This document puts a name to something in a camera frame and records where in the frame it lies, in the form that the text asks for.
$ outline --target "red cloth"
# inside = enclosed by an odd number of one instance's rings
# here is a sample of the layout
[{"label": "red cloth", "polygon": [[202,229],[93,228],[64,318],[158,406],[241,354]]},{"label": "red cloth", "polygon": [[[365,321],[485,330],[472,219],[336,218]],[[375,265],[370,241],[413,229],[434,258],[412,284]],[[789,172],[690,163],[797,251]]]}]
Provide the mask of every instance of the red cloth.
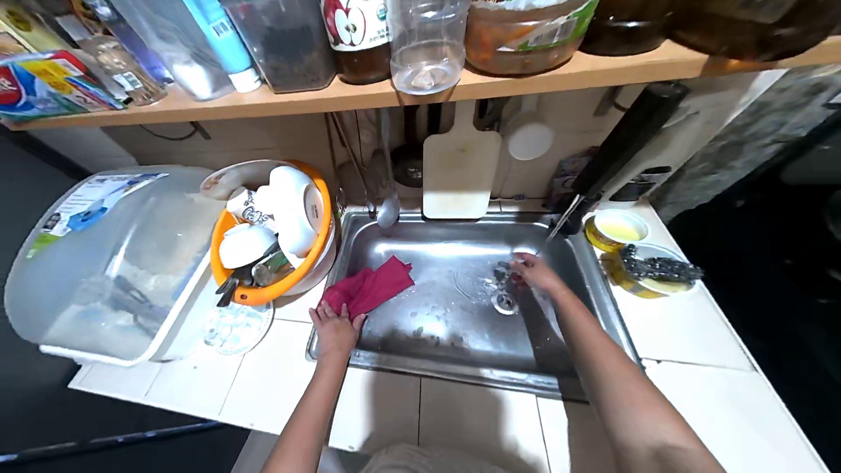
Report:
[{"label": "red cloth", "polygon": [[337,314],[341,311],[341,305],[347,304],[347,311],[353,320],[359,314],[376,309],[386,300],[415,285],[409,276],[411,269],[411,264],[404,264],[392,256],[376,271],[365,268],[333,284],[324,291],[321,300],[326,300]]}]

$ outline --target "white plate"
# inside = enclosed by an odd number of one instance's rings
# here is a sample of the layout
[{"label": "white plate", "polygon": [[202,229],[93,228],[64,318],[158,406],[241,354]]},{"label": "white plate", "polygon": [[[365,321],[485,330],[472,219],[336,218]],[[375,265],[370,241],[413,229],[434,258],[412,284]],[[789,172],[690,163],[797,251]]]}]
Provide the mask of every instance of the white plate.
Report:
[{"label": "white plate", "polygon": [[257,307],[215,307],[205,325],[204,344],[224,356],[248,353],[266,336],[273,318],[272,302]]},{"label": "white plate", "polygon": [[258,159],[232,164],[210,174],[202,181],[201,195],[210,199],[227,200],[240,186],[257,190],[260,186],[268,184],[269,173],[275,167],[281,166],[295,167],[288,162],[273,159]]}]

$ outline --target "stainless steel sink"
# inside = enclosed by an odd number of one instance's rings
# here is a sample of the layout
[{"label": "stainless steel sink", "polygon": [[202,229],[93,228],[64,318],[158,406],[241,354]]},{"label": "stainless steel sink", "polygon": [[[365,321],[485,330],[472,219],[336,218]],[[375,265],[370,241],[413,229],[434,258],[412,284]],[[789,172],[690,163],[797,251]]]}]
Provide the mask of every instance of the stainless steel sink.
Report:
[{"label": "stainless steel sink", "polygon": [[[500,265],[514,251],[542,247],[548,224],[545,214],[489,214],[479,221],[401,214],[383,229],[366,213],[346,215],[328,286],[391,255],[412,264],[415,281],[368,315],[351,366],[584,400],[551,302],[507,278]],[[541,255],[638,362],[584,236],[557,237]],[[317,359],[315,330],[307,351]]]}]

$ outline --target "bottle cap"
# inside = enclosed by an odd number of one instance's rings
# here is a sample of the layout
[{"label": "bottle cap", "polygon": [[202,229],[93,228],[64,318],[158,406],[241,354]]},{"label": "bottle cap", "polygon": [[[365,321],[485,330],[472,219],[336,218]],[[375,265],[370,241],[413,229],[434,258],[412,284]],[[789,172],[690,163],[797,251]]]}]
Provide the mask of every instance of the bottle cap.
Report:
[{"label": "bottle cap", "polygon": [[234,83],[234,88],[236,92],[239,93],[249,93],[253,90],[257,90],[260,87],[260,74],[257,74],[257,71],[254,70],[253,67],[249,67],[245,69],[243,72],[237,72],[236,74],[228,74],[230,77],[230,81]]}]

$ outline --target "white cutting board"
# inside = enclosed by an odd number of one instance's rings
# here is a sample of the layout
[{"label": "white cutting board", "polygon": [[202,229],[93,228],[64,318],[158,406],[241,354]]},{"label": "white cutting board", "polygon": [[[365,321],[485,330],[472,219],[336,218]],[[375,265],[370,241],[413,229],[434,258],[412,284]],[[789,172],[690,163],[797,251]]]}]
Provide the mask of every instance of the white cutting board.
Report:
[{"label": "white cutting board", "polygon": [[452,129],[423,143],[423,215],[478,219],[488,210],[502,138],[473,127],[475,100],[456,102]]}]

